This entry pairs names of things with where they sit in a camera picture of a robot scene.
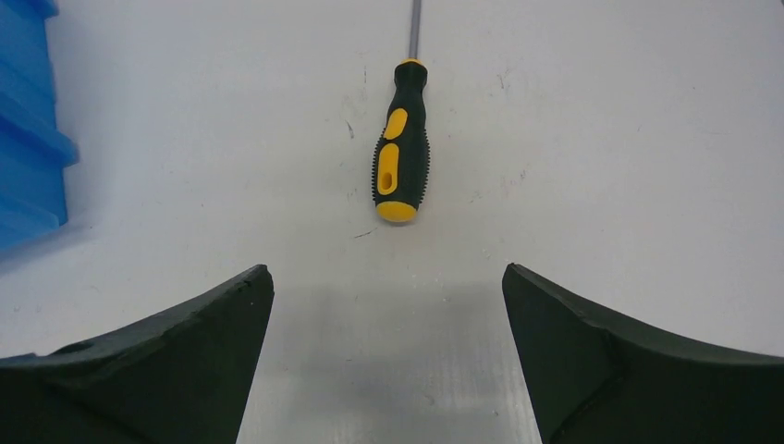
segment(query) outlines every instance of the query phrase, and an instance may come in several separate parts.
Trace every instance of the black and yellow handle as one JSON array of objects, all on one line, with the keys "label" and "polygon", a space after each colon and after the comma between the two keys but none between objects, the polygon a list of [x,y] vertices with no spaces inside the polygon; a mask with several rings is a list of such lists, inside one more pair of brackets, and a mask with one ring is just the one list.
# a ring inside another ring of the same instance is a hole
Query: black and yellow handle
[{"label": "black and yellow handle", "polygon": [[390,222],[411,221],[424,197],[430,169],[422,98],[426,83],[427,69],[415,58],[395,68],[397,90],[373,160],[375,211]]}]

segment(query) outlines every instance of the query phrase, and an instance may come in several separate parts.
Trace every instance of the white tabletop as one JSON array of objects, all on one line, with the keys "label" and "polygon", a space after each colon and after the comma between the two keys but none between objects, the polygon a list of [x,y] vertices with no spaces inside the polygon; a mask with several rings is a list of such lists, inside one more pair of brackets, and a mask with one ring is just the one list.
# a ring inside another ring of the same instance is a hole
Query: white tabletop
[{"label": "white tabletop", "polygon": [[370,175],[409,0],[60,5],[71,221],[0,256],[0,355],[263,263],[276,302],[239,442],[535,442],[509,262],[784,355],[778,0],[425,0],[433,163],[402,228]]}]

